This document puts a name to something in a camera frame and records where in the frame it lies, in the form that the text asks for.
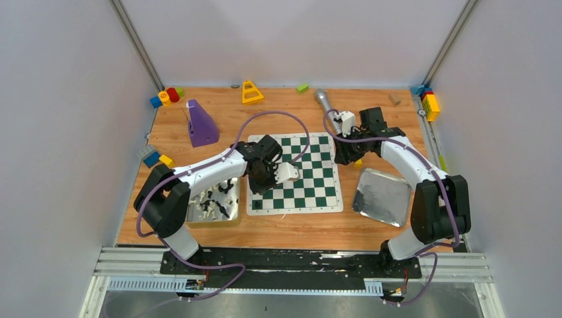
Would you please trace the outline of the green white chess board mat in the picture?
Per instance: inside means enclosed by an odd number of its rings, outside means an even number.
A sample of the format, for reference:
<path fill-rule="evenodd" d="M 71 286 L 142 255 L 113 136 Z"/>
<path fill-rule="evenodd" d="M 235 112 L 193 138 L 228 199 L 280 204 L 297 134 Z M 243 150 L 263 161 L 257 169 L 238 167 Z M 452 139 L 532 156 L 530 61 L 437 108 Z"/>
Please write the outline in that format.
<path fill-rule="evenodd" d="M 343 210 L 335 144 L 326 132 L 274 134 L 282 147 L 277 157 L 278 184 L 262 194 L 247 191 L 250 216 L 339 213 Z"/>

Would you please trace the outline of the silver tin lid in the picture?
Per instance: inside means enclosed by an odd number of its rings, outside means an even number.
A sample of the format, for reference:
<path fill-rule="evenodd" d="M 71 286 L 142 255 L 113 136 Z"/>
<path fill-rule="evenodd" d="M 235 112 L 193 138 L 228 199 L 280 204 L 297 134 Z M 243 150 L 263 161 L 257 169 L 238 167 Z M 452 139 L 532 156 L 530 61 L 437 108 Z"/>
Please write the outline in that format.
<path fill-rule="evenodd" d="M 412 188 L 404 178 L 364 168 L 360 172 L 352 209 L 369 219 L 401 228 L 406 225 L 411 195 Z"/>

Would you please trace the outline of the gold tin box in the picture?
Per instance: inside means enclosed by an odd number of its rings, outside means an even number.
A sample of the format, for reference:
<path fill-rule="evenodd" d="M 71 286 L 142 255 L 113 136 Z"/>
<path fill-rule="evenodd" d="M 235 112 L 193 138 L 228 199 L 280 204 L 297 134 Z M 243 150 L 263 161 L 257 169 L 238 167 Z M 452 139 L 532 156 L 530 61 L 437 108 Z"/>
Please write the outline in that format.
<path fill-rule="evenodd" d="M 186 215 L 189 228 L 235 227 L 239 213 L 239 179 L 231 178 L 203 190 L 190 200 Z"/>

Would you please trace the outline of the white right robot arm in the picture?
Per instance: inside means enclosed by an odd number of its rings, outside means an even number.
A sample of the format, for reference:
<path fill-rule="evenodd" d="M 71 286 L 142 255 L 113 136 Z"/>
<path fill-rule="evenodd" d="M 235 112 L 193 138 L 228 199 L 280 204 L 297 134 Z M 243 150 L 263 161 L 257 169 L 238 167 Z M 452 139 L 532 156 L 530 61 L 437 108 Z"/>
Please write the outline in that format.
<path fill-rule="evenodd" d="M 386 276 L 396 276 L 405 259 L 421 256 L 435 246 L 456 248 L 461 235 L 471 229 L 469 187 L 461 175 L 450 175 L 425 158 L 398 127 L 389 127 L 382 109 L 360 111 L 330 109 L 323 124 L 332 123 L 335 163 L 348 165 L 365 154 L 375 153 L 390 163 L 414 190 L 410 226 L 385 241 L 378 267 Z"/>

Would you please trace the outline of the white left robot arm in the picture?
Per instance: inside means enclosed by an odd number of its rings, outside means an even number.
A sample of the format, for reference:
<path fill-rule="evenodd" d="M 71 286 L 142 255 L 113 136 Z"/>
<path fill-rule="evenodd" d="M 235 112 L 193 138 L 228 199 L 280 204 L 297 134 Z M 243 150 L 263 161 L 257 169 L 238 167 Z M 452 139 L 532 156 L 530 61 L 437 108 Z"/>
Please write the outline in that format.
<path fill-rule="evenodd" d="M 238 142 L 218 155 L 190 166 L 170 169 L 155 166 L 137 195 L 133 207 L 178 256 L 178 266 L 188 274 L 203 265 L 200 245 L 185 226 L 191 199 L 221 182 L 246 176 L 254 193 L 277 186 L 274 175 L 282 146 L 270 135 L 257 142 Z"/>

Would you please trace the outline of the yellow triangle block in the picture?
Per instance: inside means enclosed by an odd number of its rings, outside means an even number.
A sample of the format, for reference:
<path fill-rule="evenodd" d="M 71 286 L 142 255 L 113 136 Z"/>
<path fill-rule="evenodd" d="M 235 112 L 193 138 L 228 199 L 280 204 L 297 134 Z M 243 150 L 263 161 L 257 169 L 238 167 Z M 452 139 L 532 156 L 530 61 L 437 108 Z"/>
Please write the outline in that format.
<path fill-rule="evenodd" d="M 251 80 L 246 80 L 242 84 L 241 101 L 243 105 L 260 103 L 264 101 L 264 95 Z"/>

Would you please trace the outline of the grey microphone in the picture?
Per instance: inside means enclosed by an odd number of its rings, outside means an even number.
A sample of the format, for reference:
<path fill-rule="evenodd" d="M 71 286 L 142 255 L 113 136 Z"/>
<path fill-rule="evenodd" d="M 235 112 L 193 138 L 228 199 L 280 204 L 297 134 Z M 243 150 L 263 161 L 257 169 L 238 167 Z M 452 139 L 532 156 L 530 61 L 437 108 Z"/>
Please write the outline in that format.
<path fill-rule="evenodd" d="M 332 106 L 329 102 L 327 92 L 322 88 L 318 88 L 315 90 L 314 96 L 318 101 L 318 103 L 321 105 L 322 109 L 324 110 L 324 113 L 328 115 L 328 119 L 329 119 L 328 121 L 331 124 L 331 126 L 334 128 L 336 134 L 342 133 L 341 125 L 337 121 L 335 121 L 334 112 L 330 112 Z"/>

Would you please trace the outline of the purple metronome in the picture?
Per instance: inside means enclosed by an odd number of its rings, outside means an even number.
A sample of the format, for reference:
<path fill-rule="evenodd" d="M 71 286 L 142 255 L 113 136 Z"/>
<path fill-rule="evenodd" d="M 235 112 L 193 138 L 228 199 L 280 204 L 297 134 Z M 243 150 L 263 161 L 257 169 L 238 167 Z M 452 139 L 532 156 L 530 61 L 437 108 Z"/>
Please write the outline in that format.
<path fill-rule="evenodd" d="M 219 141 L 219 129 L 211 115 L 197 102 L 188 100 L 188 132 L 194 148 L 215 144 Z"/>

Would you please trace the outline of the brown wooden block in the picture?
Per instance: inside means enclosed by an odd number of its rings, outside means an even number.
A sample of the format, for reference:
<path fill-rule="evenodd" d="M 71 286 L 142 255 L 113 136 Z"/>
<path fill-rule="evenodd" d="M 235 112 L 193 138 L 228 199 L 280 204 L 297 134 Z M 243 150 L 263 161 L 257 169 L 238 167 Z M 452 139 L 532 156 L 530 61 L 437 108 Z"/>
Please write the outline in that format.
<path fill-rule="evenodd" d="M 388 98 L 389 98 L 391 104 L 393 104 L 394 106 L 397 106 L 397 105 L 401 104 L 402 99 L 397 94 L 389 94 Z"/>

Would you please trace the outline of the yellow cube near left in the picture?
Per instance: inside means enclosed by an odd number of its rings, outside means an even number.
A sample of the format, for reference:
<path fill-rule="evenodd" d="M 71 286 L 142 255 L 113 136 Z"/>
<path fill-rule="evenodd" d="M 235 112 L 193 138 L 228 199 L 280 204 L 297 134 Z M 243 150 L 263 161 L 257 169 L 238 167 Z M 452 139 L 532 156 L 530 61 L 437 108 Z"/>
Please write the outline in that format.
<path fill-rule="evenodd" d="M 164 154 L 159 156 L 159 161 L 163 163 L 165 166 L 167 166 L 168 168 L 173 168 L 175 166 L 175 161 L 173 161 L 173 159 L 171 159 L 170 157 Z"/>

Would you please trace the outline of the red cylinder block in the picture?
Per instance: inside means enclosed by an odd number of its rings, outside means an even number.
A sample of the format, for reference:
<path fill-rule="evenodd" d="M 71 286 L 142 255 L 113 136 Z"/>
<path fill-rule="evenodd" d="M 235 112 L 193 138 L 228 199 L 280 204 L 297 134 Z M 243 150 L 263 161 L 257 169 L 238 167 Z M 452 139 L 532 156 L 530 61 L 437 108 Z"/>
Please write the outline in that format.
<path fill-rule="evenodd" d="M 166 92 L 172 103 L 177 103 L 180 100 L 180 95 L 175 87 L 169 87 Z"/>

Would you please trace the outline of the grey brick near left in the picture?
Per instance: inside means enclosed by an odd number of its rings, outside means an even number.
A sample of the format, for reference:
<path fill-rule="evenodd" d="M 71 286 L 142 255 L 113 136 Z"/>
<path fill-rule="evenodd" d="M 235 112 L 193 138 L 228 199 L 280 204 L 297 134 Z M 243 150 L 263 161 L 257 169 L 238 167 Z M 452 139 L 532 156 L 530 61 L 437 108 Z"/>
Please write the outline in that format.
<path fill-rule="evenodd" d="M 142 148 L 142 150 L 140 150 L 137 153 L 137 155 L 141 160 L 144 160 L 145 158 L 149 157 L 155 151 L 156 151 L 156 149 L 152 145 L 147 144 Z"/>

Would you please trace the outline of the yellow cylinder block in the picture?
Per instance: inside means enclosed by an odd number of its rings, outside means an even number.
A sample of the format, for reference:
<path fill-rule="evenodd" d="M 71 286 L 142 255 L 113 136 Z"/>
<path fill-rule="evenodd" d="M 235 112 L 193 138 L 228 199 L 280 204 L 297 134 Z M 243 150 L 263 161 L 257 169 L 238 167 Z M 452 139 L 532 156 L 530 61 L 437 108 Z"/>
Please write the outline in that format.
<path fill-rule="evenodd" d="M 167 91 L 160 91 L 158 94 L 158 98 L 162 104 L 162 106 L 170 106 L 172 104 L 172 100 Z"/>

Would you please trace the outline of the blue cube block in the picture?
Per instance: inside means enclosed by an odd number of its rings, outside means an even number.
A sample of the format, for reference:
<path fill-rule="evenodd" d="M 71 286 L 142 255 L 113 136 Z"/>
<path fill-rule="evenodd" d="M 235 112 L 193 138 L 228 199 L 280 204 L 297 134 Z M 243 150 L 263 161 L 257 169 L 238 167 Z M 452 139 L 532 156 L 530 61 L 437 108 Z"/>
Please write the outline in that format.
<path fill-rule="evenodd" d="M 161 99 L 159 98 L 159 96 L 155 96 L 155 97 L 150 98 L 150 103 L 151 103 L 151 105 L 154 109 L 157 109 L 157 108 L 163 106 L 163 103 L 162 103 Z"/>

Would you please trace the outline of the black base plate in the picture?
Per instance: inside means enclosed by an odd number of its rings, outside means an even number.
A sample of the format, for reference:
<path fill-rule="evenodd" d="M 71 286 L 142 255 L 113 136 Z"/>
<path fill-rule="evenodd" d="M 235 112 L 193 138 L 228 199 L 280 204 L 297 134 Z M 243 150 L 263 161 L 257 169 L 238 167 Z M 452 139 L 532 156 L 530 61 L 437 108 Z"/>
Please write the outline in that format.
<path fill-rule="evenodd" d="M 365 279 L 405 282 L 422 276 L 417 259 L 396 261 L 376 252 L 207 247 L 189 261 L 196 267 L 165 252 L 160 273 L 201 274 L 205 286 L 219 288 L 238 274 L 238 265 L 243 264 L 246 270 L 231 287 L 266 290 L 359 290 L 364 288 Z"/>

